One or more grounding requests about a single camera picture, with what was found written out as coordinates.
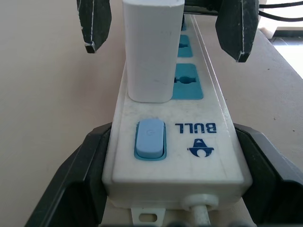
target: white plastic casing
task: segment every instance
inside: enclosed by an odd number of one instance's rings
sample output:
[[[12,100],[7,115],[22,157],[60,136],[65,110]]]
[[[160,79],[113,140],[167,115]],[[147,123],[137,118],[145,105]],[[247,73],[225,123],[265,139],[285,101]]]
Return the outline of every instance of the white plastic casing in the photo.
[[[193,57],[178,58],[178,63],[196,65],[204,98],[170,100],[165,103],[138,103],[127,94],[124,70],[107,151],[102,180],[109,199],[120,208],[182,209],[188,196],[205,194],[218,198],[220,209],[237,202],[252,184],[224,98],[209,64],[194,16],[186,16],[186,31]],[[166,124],[167,157],[143,161],[134,157],[136,126],[140,120],[159,118]],[[216,133],[190,132],[177,124],[215,123]],[[195,139],[214,148],[205,157],[188,150]]]
[[[123,0],[128,94],[137,102],[172,97],[184,0]]]

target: blue power switch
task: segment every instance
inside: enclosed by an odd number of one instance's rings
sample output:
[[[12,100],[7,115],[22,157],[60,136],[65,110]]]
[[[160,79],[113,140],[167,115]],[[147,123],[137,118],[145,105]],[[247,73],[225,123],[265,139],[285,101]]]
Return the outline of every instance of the blue power switch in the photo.
[[[146,159],[164,154],[165,124],[159,119],[145,119],[137,126],[135,154]]]

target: black cable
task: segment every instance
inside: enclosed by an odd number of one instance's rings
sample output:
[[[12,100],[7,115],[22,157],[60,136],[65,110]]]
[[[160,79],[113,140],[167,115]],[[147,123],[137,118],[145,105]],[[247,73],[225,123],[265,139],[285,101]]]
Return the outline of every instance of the black cable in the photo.
[[[260,4],[259,8],[260,9],[274,9],[274,8],[284,8],[284,7],[301,6],[301,5],[303,5],[303,1],[281,3],[281,4],[268,4],[268,5]]]
[[[272,20],[285,21],[285,22],[303,21],[303,17],[297,17],[297,18],[279,17],[279,16],[275,16],[275,15],[272,15],[269,13],[262,12],[262,11],[259,11],[259,15],[262,17],[267,17]]]

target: power cord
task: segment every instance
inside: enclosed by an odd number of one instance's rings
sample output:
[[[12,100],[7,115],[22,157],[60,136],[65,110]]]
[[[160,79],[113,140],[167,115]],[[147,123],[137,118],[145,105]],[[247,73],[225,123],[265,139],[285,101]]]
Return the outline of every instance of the power cord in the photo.
[[[301,6],[303,5],[303,1],[298,2],[289,2],[289,3],[281,3],[281,4],[260,4],[260,9],[274,9],[274,8],[285,8],[285,7],[293,7],[293,6]]]
[[[281,3],[281,4],[260,4],[259,8],[260,9],[275,9],[275,8],[285,8],[285,7],[293,7],[293,6],[301,6],[303,5],[303,1],[298,1],[298,2],[289,2],[289,3]],[[276,15],[272,15],[269,13],[265,13],[262,11],[259,11],[259,15],[262,17],[266,17],[272,20],[277,20],[277,21],[284,21],[284,22],[298,22],[298,21],[303,21],[303,17],[295,17],[295,18],[289,18],[289,17],[279,17]]]
[[[272,20],[285,21],[285,22],[303,21],[303,17],[295,17],[295,18],[279,17],[279,16],[275,16],[275,15],[272,15],[269,13],[262,12],[262,11],[259,11],[259,15],[262,17],[272,19]]]
[[[207,207],[205,205],[196,205],[191,208],[194,217],[195,226],[210,226]]]

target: white power strip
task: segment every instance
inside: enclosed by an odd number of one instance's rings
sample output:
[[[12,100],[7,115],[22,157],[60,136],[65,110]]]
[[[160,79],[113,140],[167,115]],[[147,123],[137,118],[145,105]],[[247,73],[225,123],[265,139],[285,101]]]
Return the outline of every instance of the white power strip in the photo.
[[[153,224],[161,225],[165,209],[189,210],[195,203],[223,209],[252,184],[194,16],[186,15],[186,27],[181,34],[189,37],[193,57],[178,58],[178,63],[196,66],[203,99],[135,102],[128,96],[123,72],[102,180],[114,206],[132,208],[134,224],[141,213],[155,213],[159,221]],[[166,125],[163,160],[134,156],[137,124],[150,118]],[[203,149],[197,156],[192,152],[199,142],[213,148],[207,157]]]

